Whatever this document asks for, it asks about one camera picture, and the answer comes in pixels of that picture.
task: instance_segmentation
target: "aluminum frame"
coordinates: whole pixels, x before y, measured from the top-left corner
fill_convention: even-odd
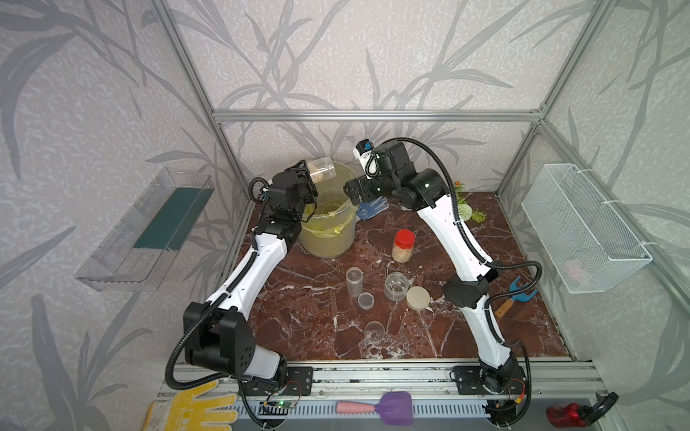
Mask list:
[[[601,376],[591,362],[570,358],[530,358],[533,398],[592,398],[607,393]],[[491,395],[458,395],[450,371],[456,365],[479,365],[477,359],[405,359],[358,361],[292,361],[291,365],[314,367],[309,399],[380,399],[387,392],[404,390],[414,399],[492,399]],[[210,373],[193,365],[177,365],[175,378],[191,381]],[[237,392],[237,381],[221,379],[209,394]],[[161,385],[159,400],[170,399],[175,391]]]
[[[647,231],[638,223],[633,215],[625,208],[625,205],[617,201],[617,198],[608,187],[594,174],[580,154],[573,150],[565,138],[547,120],[542,120],[537,124],[536,133],[541,135],[551,144],[554,151],[566,163],[574,163],[583,174],[589,179],[595,188],[604,195],[604,198],[611,203],[611,207],[620,215],[620,218],[630,227],[630,230],[642,242],[645,242],[647,251],[652,256],[652,262],[648,265],[659,282],[666,288],[690,317],[690,282],[679,271],[671,258],[661,249],[654,239],[649,236]]]
[[[538,110],[216,110],[218,122],[238,121],[539,121]]]
[[[204,119],[208,123],[210,132],[213,134],[213,137],[216,140],[216,144],[220,147],[223,156],[230,164],[230,169],[232,169],[233,173],[237,175],[237,178],[243,183],[248,184],[248,180],[244,177],[242,169],[240,169],[239,164],[237,163],[237,159],[233,154],[233,150],[230,147],[223,130],[221,130],[218,123],[213,119],[213,109],[211,108],[210,101],[206,96],[204,87],[201,85],[201,79],[199,78],[199,75],[197,75],[197,72],[192,65],[191,58],[184,47],[184,42],[177,32],[175,20],[173,19],[173,13],[168,7],[166,0],[148,0],[148,2],[151,5],[151,10],[156,18],[156,21],[158,24],[160,24],[163,34],[172,48],[172,53],[175,55],[175,58],[177,58],[182,72],[192,88],[192,92],[194,93],[197,103],[201,108],[201,113],[204,116]],[[242,190],[242,194],[245,197],[249,197],[247,190],[244,188]]]
[[[578,36],[578,40],[575,42],[575,45],[573,45],[573,48],[568,54],[565,63],[563,63],[561,70],[558,72],[556,80],[553,82],[551,89],[546,94],[544,103],[542,103],[540,106],[541,116],[536,122],[545,119],[553,109],[556,101],[563,93],[563,89],[565,89],[565,86],[568,84],[568,82],[570,82],[570,79],[577,70],[578,65],[589,51],[589,48],[592,46],[592,43],[596,39],[597,35],[604,27],[607,19],[609,19],[609,15],[611,15],[611,12],[613,12],[613,8],[615,7],[617,1],[618,0],[599,0],[594,5],[592,13],[589,15],[587,22],[582,28],[580,36]],[[511,161],[510,166],[506,170],[506,174],[503,176],[498,185],[496,194],[501,195],[506,191],[506,187],[508,187],[508,184],[513,179],[513,176],[518,171],[520,164],[527,156],[527,153],[534,142],[536,122],[532,124],[530,130],[524,136],[520,147],[517,149],[517,152]]]

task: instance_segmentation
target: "wallpaper with leaf pattern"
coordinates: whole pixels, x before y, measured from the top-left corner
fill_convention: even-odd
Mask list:
[[[140,429],[242,185],[145,1],[0,1],[0,125],[0,429]],[[216,190],[158,291],[77,281],[164,166]]]
[[[619,1],[550,114],[551,121],[690,274],[690,1]],[[690,321],[643,268],[600,294],[570,294],[520,207],[544,163],[538,139],[502,197],[523,250],[548,263],[540,282],[564,338],[592,359],[630,430],[690,421]]]
[[[538,108],[594,0],[169,4],[216,109],[432,110]],[[495,189],[527,127],[224,124],[247,177],[324,155],[351,163],[354,142],[404,135],[430,144],[473,190]]]

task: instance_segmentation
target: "black bracket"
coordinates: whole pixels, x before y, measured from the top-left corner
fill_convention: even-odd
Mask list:
[[[453,367],[451,379],[457,386],[457,393],[459,395],[496,395],[496,393],[490,392],[484,387],[483,372],[478,365],[457,365]],[[515,379],[522,380],[523,382],[526,381],[522,367],[517,369]],[[510,390],[511,394],[520,395],[522,385],[517,381],[511,380],[504,393],[507,390]]]
[[[307,397],[311,395],[311,386],[314,380],[313,367],[288,367],[287,381],[290,381],[285,386],[279,395],[295,395],[298,396],[300,388],[302,389],[302,396]],[[258,379],[251,379],[243,385],[245,394],[251,396],[264,396],[266,391],[261,388],[261,382]]]

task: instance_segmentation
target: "transparent acrylic shelf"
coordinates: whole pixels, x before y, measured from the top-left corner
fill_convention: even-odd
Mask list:
[[[208,174],[161,169],[77,279],[98,291],[156,290],[214,189]]]

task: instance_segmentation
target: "white flower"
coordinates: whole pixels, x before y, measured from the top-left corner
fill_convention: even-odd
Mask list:
[[[472,207],[466,203],[461,203],[457,206],[457,211],[460,213],[460,218],[463,221],[468,221],[472,217]]]

